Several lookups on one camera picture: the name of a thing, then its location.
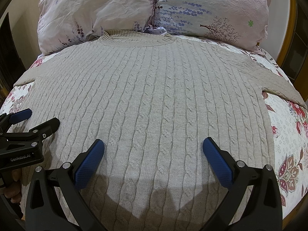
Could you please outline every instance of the bed sheet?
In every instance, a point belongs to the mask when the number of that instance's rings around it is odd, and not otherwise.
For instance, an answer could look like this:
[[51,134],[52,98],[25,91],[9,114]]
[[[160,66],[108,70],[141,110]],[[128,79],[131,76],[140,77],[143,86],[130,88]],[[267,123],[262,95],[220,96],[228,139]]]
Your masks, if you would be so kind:
[[[188,36],[178,37],[219,45],[228,51],[248,55],[259,66],[282,76],[292,84],[275,60],[262,48],[259,50],[263,55],[259,55],[221,41]],[[30,68],[40,66],[58,53],[39,57]],[[23,86],[15,86],[2,105],[0,114],[19,111],[34,85],[35,82],[30,82]],[[266,92],[262,95],[273,130],[275,174],[280,190],[283,217],[285,217],[308,191],[308,112],[279,96]]]

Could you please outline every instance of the beige sweater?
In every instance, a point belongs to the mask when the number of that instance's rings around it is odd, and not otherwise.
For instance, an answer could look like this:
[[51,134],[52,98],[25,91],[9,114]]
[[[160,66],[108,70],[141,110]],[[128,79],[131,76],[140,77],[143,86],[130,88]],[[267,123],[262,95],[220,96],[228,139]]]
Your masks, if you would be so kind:
[[[284,78],[248,56],[130,31],[66,48],[16,85],[32,81],[23,108],[33,115],[17,128],[59,118],[59,130],[44,143],[46,169],[73,161],[96,138],[104,141],[104,158],[82,195],[110,231],[199,230],[226,193],[202,141],[211,136],[249,166],[274,165],[261,92],[306,107]],[[34,168],[23,170],[23,209]]]

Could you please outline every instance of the ribbed neckline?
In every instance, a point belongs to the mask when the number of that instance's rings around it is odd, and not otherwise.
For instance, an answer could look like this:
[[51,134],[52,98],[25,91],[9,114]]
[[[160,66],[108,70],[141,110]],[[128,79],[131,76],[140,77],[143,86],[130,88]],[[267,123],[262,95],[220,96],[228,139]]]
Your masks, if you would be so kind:
[[120,47],[151,47],[173,43],[176,37],[165,35],[151,35],[129,30],[107,30],[99,38],[100,43],[108,46]]

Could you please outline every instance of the pillow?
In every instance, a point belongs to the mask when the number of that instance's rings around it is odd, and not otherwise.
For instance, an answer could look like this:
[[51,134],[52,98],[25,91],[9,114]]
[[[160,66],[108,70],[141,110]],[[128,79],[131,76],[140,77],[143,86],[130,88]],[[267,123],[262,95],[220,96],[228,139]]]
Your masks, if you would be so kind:
[[152,24],[170,34],[224,41],[259,53],[267,37],[267,0],[157,0]]
[[48,55],[104,30],[142,31],[153,9],[154,0],[40,0],[38,44]]

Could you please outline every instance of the human hand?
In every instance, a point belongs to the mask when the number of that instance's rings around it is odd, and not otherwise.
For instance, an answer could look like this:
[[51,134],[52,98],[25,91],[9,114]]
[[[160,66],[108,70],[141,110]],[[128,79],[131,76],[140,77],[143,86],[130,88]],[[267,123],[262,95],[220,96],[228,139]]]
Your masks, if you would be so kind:
[[12,203],[19,203],[21,201],[21,168],[12,170],[13,183],[4,189],[4,196],[6,198],[11,198]]

